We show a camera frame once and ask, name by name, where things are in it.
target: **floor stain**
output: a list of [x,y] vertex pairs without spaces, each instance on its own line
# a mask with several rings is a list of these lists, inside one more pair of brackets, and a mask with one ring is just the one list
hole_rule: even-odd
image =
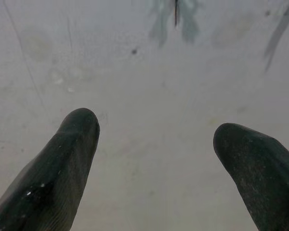
[[64,82],[64,73],[57,68],[51,68],[48,72],[51,82],[56,85],[61,85]]
[[216,29],[212,44],[217,48],[225,48],[241,40],[253,25],[254,18],[252,12],[233,17],[225,25]]
[[217,122],[218,122],[217,118],[213,117],[208,121],[208,125],[211,126],[211,125],[217,124]]
[[93,79],[93,71],[82,65],[77,64],[67,69],[67,81],[89,81]]
[[20,32],[19,37],[24,53],[32,60],[42,62],[50,57],[53,43],[44,30],[28,27]]
[[107,126],[108,124],[108,113],[106,111],[102,111],[97,114],[97,119],[100,124],[100,126]]
[[238,107],[237,109],[236,109],[236,112],[238,113],[238,114],[242,114],[242,113],[244,113],[244,112],[246,112],[247,111],[247,106],[242,106],[242,107]]
[[125,175],[125,195],[128,195],[126,214],[135,230],[167,230],[164,214],[167,213],[167,174],[158,145],[152,141],[139,141],[122,166]]

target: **gray floor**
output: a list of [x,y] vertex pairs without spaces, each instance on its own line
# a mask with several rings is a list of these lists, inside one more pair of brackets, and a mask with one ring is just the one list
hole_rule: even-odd
[[72,110],[101,136],[73,231],[255,231],[212,138],[289,149],[289,0],[0,0],[0,195]]

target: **dark spot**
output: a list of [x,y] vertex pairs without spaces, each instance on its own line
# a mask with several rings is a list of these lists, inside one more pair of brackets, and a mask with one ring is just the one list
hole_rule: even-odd
[[58,64],[58,59],[53,58],[53,59],[52,59],[52,64],[53,64],[53,65],[57,65],[57,64]]
[[134,179],[138,178],[138,177],[139,177],[139,174],[140,174],[139,168],[136,167],[136,168],[131,172],[131,179],[134,180]]
[[154,192],[153,190],[151,190],[151,191],[149,192],[149,196],[154,196],[154,194],[155,194],[155,192]]
[[166,88],[167,88],[167,86],[166,86],[166,81],[165,81],[165,80],[162,81],[161,87],[162,87],[163,89],[166,89]]
[[236,112],[238,114],[241,114],[241,113],[246,112],[246,110],[247,110],[247,106],[242,106],[242,107],[237,108]]
[[135,55],[135,54],[137,54],[137,52],[138,52],[138,50],[137,50],[137,48],[135,48],[131,51],[131,54]]

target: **gray surface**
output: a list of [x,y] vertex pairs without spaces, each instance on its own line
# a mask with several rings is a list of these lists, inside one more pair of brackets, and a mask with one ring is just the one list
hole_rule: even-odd
[[73,231],[256,230],[212,138],[233,122],[289,149],[289,24],[264,57],[289,0],[184,1],[177,28],[154,2],[0,0],[0,196],[87,107],[101,136]]

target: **scuff mark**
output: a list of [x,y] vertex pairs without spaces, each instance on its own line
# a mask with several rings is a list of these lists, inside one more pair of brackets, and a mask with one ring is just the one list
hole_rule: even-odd
[[71,35],[71,25],[70,25],[70,22],[69,22],[69,17],[67,17],[67,31],[68,31],[69,46],[71,48],[72,54],[74,54],[73,40],[72,40],[72,35]]
[[264,51],[264,58],[268,57],[269,59],[265,68],[265,72],[267,72],[267,70],[271,66],[279,41],[281,37],[283,36],[283,34],[285,33],[288,26],[289,26],[289,7],[286,9],[285,13],[283,14],[282,19],[280,20],[277,28],[273,32],[270,38],[270,41]]
[[23,60],[24,60],[24,62],[25,62],[25,65],[26,65],[28,74],[29,74],[29,76],[30,76],[31,82],[32,82],[32,84],[33,84],[34,90],[35,90],[35,92],[36,92],[36,94],[37,94],[37,96],[38,96],[38,99],[39,99],[39,101],[40,101],[40,104],[41,104],[41,106],[42,106],[42,108],[43,108],[43,110],[44,110],[44,112],[45,112],[45,115],[46,115],[46,117],[47,117],[47,119],[48,119],[48,122],[49,122],[49,124],[50,124],[50,120],[49,120],[49,116],[48,116],[48,112],[47,112],[46,106],[45,106],[45,104],[44,104],[44,101],[43,101],[43,99],[42,99],[42,97],[41,97],[41,95],[40,95],[40,93],[39,93],[38,87],[37,87],[37,85],[36,85],[36,83],[35,83],[35,81],[34,81],[34,78],[33,78],[33,76],[32,76],[32,73],[31,73],[31,71],[30,71],[28,62],[27,62],[27,60],[26,60],[26,56],[25,56],[25,54],[24,54],[23,46],[22,46],[22,44],[21,44],[20,36],[19,36],[18,30],[16,29],[15,21],[14,21],[13,18],[12,18],[11,12],[10,12],[10,10],[9,10],[9,8],[8,8],[5,0],[3,0],[3,5],[4,5],[4,8],[5,8],[5,10],[6,10],[6,13],[7,13],[7,15],[8,15],[8,17],[9,17],[9,19],[10,19],[10,21],[11,21],[13,30],[15,31],[17,40],[18,40],[19,45],[20,45],[20,50],[21,50],[21,53],[22,53],[22,57],[23,57]]

